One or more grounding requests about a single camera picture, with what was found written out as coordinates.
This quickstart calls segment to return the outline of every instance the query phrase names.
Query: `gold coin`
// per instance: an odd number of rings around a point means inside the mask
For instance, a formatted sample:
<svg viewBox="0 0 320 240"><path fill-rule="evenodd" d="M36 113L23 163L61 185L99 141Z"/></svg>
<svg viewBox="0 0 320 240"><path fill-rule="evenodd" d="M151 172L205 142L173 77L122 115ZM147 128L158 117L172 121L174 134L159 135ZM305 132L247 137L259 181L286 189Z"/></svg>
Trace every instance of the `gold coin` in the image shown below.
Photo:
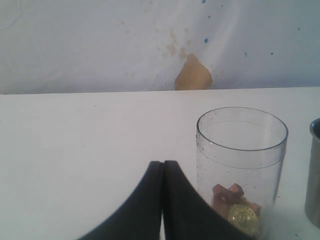
<svg viewBox="0 0 320 240"><path fill-rule="evenodd" d="M258 233L258 217L250 207L233 205L229 211L228 221L250 237Z"/></svg>

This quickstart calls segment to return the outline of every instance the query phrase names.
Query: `black object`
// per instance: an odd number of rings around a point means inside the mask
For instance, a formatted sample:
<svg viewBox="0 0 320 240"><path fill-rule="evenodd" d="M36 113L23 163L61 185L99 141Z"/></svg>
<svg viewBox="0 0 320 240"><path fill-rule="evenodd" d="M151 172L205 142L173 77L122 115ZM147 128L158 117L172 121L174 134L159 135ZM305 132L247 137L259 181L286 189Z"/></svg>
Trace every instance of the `black object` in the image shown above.
<svg viewBox="0 0 320 240"><path fill-rule="evenodd" d="M251 240L213 211L176 161L152 161L124 204L79 240Z"/></svg>

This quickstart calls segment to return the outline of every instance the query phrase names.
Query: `stainless steel cup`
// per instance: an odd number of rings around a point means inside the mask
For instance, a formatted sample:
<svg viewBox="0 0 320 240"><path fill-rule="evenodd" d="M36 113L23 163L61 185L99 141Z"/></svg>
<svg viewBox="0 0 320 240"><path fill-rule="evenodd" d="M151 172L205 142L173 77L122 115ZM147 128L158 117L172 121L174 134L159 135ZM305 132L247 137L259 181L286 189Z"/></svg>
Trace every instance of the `stainless steel cup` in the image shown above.
<svg viewBox="0 0 320 240"><path fill-rule="evenodd" d="M310 125L312 146L304 210L309 220L320 228L320 118Z"/></svg>

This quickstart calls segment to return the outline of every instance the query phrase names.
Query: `white tabletop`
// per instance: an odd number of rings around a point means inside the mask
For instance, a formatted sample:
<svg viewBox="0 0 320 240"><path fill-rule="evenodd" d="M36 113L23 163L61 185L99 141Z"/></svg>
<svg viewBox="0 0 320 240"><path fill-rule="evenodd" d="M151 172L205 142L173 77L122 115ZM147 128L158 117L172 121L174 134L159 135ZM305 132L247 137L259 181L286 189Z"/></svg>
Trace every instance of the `white tabletop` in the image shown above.
<svg viewBox="0 0 320 240"><path fill-rule="evenodd" d="M112 214L149 161L177 160L196 186L196 121L228 106L289 129L273 239L314 240L304 213L320 87L0 95L0 239L72 240Z"/></svg>

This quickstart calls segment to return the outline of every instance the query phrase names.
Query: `clear plastic cup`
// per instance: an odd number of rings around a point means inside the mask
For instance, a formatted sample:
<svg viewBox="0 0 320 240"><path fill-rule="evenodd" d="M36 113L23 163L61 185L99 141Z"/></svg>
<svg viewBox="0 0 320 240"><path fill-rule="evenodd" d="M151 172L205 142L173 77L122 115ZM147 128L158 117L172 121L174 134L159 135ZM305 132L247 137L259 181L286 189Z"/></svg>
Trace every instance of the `clear plastic cup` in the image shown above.
<svg viewBox="0 0 320 240"><path fill-rule="evenodd" d="M268 232L287 138L279 118L247 107L214 109L196 124L199 194L256 239Z"/></svg>

